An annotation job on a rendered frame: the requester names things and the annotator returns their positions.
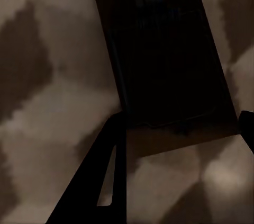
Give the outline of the mousetrap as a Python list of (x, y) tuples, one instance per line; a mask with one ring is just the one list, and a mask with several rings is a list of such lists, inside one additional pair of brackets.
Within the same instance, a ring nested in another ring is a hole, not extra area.
[(133, 158), (241, 134), (202, 0), (96, 0)]

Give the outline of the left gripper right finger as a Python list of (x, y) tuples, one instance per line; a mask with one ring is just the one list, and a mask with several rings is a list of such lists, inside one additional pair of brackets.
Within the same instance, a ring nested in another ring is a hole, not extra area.
[(254, 113), (242, 111), (238, 119), (241, 136), (254, 153)]

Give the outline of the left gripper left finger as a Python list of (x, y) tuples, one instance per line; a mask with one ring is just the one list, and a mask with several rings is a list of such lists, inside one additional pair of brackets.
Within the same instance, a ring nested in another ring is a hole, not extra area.
[[(126, 224), (126, 111), (112, 115), (46, 224)], [(97, 206), (113, 147), (112, 203)]]

